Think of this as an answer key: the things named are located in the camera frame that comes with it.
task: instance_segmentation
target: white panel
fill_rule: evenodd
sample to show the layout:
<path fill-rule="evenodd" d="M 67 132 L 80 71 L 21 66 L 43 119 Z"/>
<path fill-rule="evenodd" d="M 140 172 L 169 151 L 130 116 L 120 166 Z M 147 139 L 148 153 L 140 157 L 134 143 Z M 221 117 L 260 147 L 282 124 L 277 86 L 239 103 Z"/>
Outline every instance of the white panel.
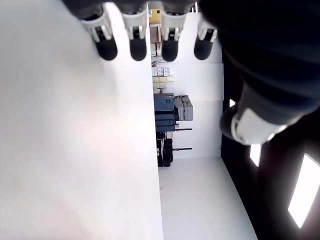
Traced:
<path fill-rule="evenodd" d="M 257 240 L 220 157 L 176 159 L 159 183 L 165 240 Z"/>
<path fill-rule="evenodd" d="M 61 1 L 0 1 L 1 239 L 163 239 L 150 45 L 108 7 L 111 62 Z"/>
<path fill-rule="evenodd" d="M 320 166 L 304 155 L 299 178 L 288 208 L 299 228 L 304 224 L 320 186 Z"/>
<path fill-rule="evenodd" d="M 212 63 L 163 63 L 161 68 L 170 68 L 174 83 L 167 85 L 165 93 L 189 95 L 193 101 L 224 100 L 224 65 Z"/>
<path fill-rule="evenodd" d="M 192 130 L 174 132 L 172 144 L 174 148 L 192 148 L 192 150 L 174 151 L 173 159 L 220 156 L 222 134 L 219 122 L 222 115 L 222 101 L 191 101 L 191 103 L 193 121 L 178 123 L 180 128 L 192 128 Z"/>

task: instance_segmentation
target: cardboard box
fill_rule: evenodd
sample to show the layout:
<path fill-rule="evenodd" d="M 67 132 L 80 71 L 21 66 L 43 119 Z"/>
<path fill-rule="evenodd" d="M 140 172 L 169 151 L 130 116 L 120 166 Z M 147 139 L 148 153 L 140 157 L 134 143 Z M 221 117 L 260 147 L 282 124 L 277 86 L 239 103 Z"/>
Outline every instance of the cardboard box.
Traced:
<path fill-rule="evenodd" d="M 162 67 L 157 68 L 157 76 L 163 76 L 164 75 L 164 69 Z"/>
<path fill-rule="evenodd" d="M 155 76 L 158 76 L 157 68 L 156 68 L 156 67 L 153 67 L 153 68 L 152 68 L 152 77 L 155 77 Z"/>
<path fill-rule="evenodd" d="M 165 76 L 165 77 L 170 76 L 170 68 L 163 69 L 163 76 Z"/>
<path fill-rule="evenodd" d="M 166 76 L 158 76 L 159 83 L 166 83 L 167 82 L 167 77 Z"/>
<path fill-rule="evenodd" d="M 149 16 L 149 22 L 151 24 L 159 24 L 161 23 L 161 9 L 160 8 L 152 8 L 151 16 Z"/>

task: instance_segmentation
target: robotic hand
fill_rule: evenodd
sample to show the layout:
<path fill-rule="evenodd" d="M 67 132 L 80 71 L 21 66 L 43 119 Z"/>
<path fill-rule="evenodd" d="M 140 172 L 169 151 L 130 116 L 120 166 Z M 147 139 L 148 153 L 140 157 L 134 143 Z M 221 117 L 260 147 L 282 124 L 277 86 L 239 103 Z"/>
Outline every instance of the robotic hand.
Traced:
<path fill-rule="evenodd" d="M 111 22 L 104 2 L 106 0 L 63 0 L 70 12 L 76 16 L 92 36 L 99 55 L 107 61 L 118 53 L 112 34 Z M 129 37 L 130 53 L 134 60 L 146 57 L 147 2 L 143 0 L 113 0 L 119 8 Z M 187 12 L 195 0 L 173 0 L 162 3 L 162 57 L 172 62 L 178 55 L 178 41 L 183 30 Z M 217 30 L 204 18 L 199 22 L 194 54 L 200 59 L 208 58 Z"/>
<path fill-rule="evenodd" d="M 104 60 L 111 61 L 117 56 L 118 51 L 111 22 L 104 7 L 106 1 L 63 0 L 70 12 L 81 21 L 91 34 L 99 55 Z M 111 1 L 116 4 L 122 14 L 132 58 L 136 61 L 143 60 L 147 54 L 147 2 L 145 0 Z M 178 55 L 179 37 L 183 30 L 187 12 L 193 6 L 194 1 L 162 1 L 162 57 L 167 62 L 174 61 Z M 284 54 L 283 45 L 288 42 L 287 39 L 285 41 L 281 37 L 276 39 L 280 43 L 278 44 L 279 48 L 270 46 L 270 43 L 274 44 L 274 39 L 268 42 L 269 37 L 272 36 L 270 31 L 274 30 L 276 33 L 280 33 L 286 30 L 289 31 L 287 35 L 290 35 L 291 26 L 282 26 L 280 24 L 282 20 L 279 19 L 278 21 L 274 20 L 276 24 L 272 27 L 268 21 L 269 32 L 263 29 L 260 31 L 260 28 L 257 29 L 256 26 L 259 25 L 259 21 L 260 25 L 265 26 L 266 20 L 269 19 L 269 13 L 271 11 L 281 11 L 279 7 L 267 11 L 266 8 L 269 5 L 266 5 L 265 8 L 259 6 L 257 9 L 263 11 L 260 15 L 253 15 L 254 21 L 250 21 L 251 9 L 244 7 L 244 2 L 239 3 L 236 0 L 227 0 L 227 2 L 232 7 L 226 8 L 228 6 L 226 2 L 215 2 L 214 7 L 209 0 L 202 0 L 199 3 L 202 17 L 198 23 L 194 55 L 199 60 L 205 60 L 210 55 L 213 42 L 218 35 L 216 27 L 210 24 L 214 23 L 220 31 L 219 38 L 224 52 L 239 69 L 239 74 L 244 80 L 241 100 L 222 115 L 220 121 L 222 133 L 244 145 L 263 144 L 275 134 L 296 123 L 303 115 L 318 108 L 320 96 L 317 93 L 320 92 L 320 89 L 318 91 L 316 91 L 317 88 L 313 90 L 312 84 L 308 84 L 308 82 L 302 84 L 301 79 L 292 81 L 295 76 L 287 74 L 287 72 L 292 72 L 307 62 L 293 60 L 291 51 Z M 228 22 L 232 18 L 239 22 Z M 299 23 L 299 26 L 307 26 L 307 24 Z M 292 34 L 292 39 L 296 41 L 295 32 Z M 301 44 L 301 49 L 308 49 L 303 44 L 304 42 Z M 269 62 L 261 61 L 261 65 L 256 62 L 252 63 L 255 59 L 263 58 L 262 56 L 270 58 Z M 282 71 L 285 72 L 287 69 L 287 72 L 273 72 L 274 69 L 278 70 L 278 66 L 283 66 Z M 314 72 L 319 71 L 316 70 L 319 69 L 318 65 L 315 64 L 314 67 Z"/>

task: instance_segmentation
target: light panel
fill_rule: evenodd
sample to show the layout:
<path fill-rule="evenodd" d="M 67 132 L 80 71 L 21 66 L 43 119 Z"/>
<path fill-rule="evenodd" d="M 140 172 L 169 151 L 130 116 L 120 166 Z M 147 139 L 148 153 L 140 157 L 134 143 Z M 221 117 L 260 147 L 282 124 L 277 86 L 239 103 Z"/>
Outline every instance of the light panel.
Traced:
<path fill-rule="evenodd" d="M 235 101 L 233 101 L 232 99 L 230 99 L 230 101 L 229 101 L 229 107 L 232 107 L 233 105 L 235 105 L 236 103 L 235 103 Z"/>
<path fill-rule="evenodd" d="M 251 144 L 250 158 L 257 167 L 259 167 L 260 153 L 261 153 L 261 144 Z"/>
<path fill-rule="evenodd" d="M 320 166 L 304 154 L 298 181 L 288 208 L 299 228 L 304 224 L 320 186 Z"/>

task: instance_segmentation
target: gray machine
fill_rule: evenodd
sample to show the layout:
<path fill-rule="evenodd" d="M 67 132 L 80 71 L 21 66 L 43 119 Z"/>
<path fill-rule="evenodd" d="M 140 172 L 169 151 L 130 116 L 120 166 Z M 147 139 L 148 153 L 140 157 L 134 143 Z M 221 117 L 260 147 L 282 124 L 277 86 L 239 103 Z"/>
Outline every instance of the gray machine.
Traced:
<path fill-rule="evenodd" d="M 153 95 L 155 131 L 174 132 L 178 121 L 192 121 L 193 105 L 188 95 L 174 96 L 173 93 Z"/>
<path fill-rule="evenodd" d="M 179 121 L 192 121 L 194 119 L 194 106 L 191 104 L 188 95 L 176 96 L 174 106 L 178 110 Z"/>

